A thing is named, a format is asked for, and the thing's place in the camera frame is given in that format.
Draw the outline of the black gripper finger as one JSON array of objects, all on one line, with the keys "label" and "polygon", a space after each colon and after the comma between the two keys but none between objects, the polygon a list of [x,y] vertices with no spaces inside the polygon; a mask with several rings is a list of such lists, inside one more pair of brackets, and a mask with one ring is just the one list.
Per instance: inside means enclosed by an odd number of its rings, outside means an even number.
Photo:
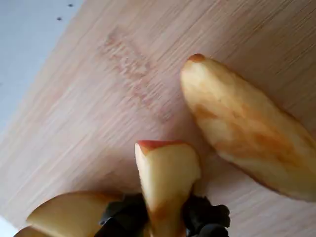
[{"label": "black gripper finger", "polygon": [[143,237],[149,217],[142,194],[124,195],[111,201],[99,221],[96,237]]},{"label": "black gripper finger", "polygon": [[212,205],[207,197],[191,195],[182,207],[187,237],[227,237],[230,211],[225,205]]}]

